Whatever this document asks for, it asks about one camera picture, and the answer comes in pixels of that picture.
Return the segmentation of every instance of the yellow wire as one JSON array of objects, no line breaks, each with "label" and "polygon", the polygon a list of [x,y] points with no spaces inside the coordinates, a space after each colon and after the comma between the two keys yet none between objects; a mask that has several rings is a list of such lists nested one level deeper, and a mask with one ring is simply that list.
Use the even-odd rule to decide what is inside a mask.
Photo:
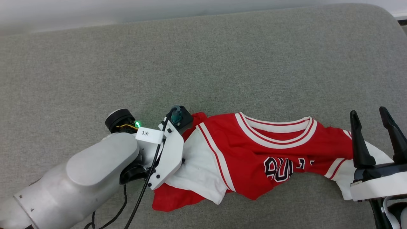
[{"label": "yellow wire", "polygon": [[120,127],[123,127],[123,126],[129,126],[129,127],[133,128],[133,129],[138,130],[138,128],[137,128],[137,127],[132,126],[132,125],[129,125],[129,124],[124,124],[124,125],[121,125],[121,126],[116,126],[116,127],[117,127],[117,128],[120,128]]}]

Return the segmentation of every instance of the cable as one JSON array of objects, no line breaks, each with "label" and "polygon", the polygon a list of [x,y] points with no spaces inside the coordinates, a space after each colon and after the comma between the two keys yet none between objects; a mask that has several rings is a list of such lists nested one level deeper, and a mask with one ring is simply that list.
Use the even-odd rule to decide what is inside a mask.
[{"label": "cable", "polygon": [[120,128],[120,127],[123,127],[123,126],[129,126],[129,127],[133,128],[133,129],[138,130],[138,128],[137,128],[137,127],[132,126],[132,125],[129,125],[129,124],[124,124],[124,125],[121,125],[121,126],[116,126],[116,127],[117,127],[117,128]]},{"label": "cable", "polygon": [[[112,224],[119,216],[120,214],[123,212],[124,208],[126,207],[127,204],[127,192],[126,192],[126,185],[123,186],[123,192],[125,194],[125,202],[123,203],[123,206],[120,208],[119,212],[116,214],[115,217],[113,217],[113,219],[111,219],[109,222],[107,222],[105,225],[103,225],[102,227],[100,227],[99,229],[103,229],[107,226],[109,226],[110,224]],[[90,226],[92,226],[93,229],[95,229],[95,213],[96,211],[94,211],[92,213],[92,222],[88,223],[84,229],[88,229]]]},{"label": "cable", "polygon": [[[171,118],[171,114],[172,114],[172,112],[175,111],[175,110],[176,110],[176,108],[172,108],[172,109],[170,110],[170,112],[166,115],[166,119],[165,119],[164,125],[163,125],[163,127],[162,127],[162,131],[165,131],[165,128],[167,127],[168,120]],[[148,182],[149,182],[149,180],[150,180],[151,175],[153,174],[154,165],[155,165],[155,162],[156,162],[156,160],[157,160],[158,152],[160,151],[160,146],[161,146],[161,145],[158,145],[158,146],[157,146],[157,149],[156,149],[155,155],[154,155],[154,159],[153,159],[153,162],[152,162],[152,164],[151,164],[151,168],[150,168],[149,175],[148,175],[148,177],[147,177],[147,179],[146,179],[146,181],[145,181],[145,183],[144,183],[143,189],[141,189],[141,193],[140,193],[140,195],[139,195],[139,197],[138,197],[137,203],[136,203],[136,205],[135,205],[135,207],[134,207],[134,209],[133,209],[133,212],[131,213],[131,216],[130,216],[129,220],[127,221],[127,224],[126,224],[126,226],[125,226],[124,229],[129,229],[129,226],[130,226],[130,224],[131,224],[131,221],[133,220],[134,215],[136,214],[136,211],[137,211],[137,209],[138,209],[138,206],[140,205],[141,199],[143,198],[144,192],[146,191],[147,184],[148,184]]]}]

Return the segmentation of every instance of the t-shirt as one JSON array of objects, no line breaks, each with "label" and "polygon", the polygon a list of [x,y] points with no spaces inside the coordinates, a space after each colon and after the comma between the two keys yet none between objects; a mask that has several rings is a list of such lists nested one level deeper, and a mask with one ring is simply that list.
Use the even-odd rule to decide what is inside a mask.
[{"label": "t-shirt", "polygon": [[[155,191],[154,209],[173,210],[203,198],[219,204],[227,191],[255,200],[294,172],[323,175],[337,182],[345,200],[352,198],[355,168],[349,131],[325,128],[311,117],[275,123],[241,112],[203,115],[195,115],[200,118],[194,124],[200,123],[185,141],[185,163]],[[392,162],[384,152],[366,145],[377,164]],[[159,203],[163,195],[172,198]]]}]

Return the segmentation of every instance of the white robotic arm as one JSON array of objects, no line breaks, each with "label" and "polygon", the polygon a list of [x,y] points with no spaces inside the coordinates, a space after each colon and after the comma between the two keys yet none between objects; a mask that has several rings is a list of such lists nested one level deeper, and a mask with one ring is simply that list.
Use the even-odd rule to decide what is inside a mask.
[{"label": "white robotic arm", "polygon": [[[175,173],[182,163],[184,141],[181,129],[172,121],[178,119],[175,124],[182,123],[186,128],[192,121],[189,113],[184,110],[181,118],[175,116],[168,121],[164,132],[143,127],[134,131],[135,126],[127,129],[127,112],[118,110],[108,117],[106,125],[109,118],[113,119],[109,124],[114,127],[108,126],[111,135],[52,168],[0,205],[0,229],[68,229],[99,208],[120,184],[147,179],[147,172],[155,169],[148,181],[148,186],[155,189]],[[165,163],[153,166],[158,146],[158,156]]]}]

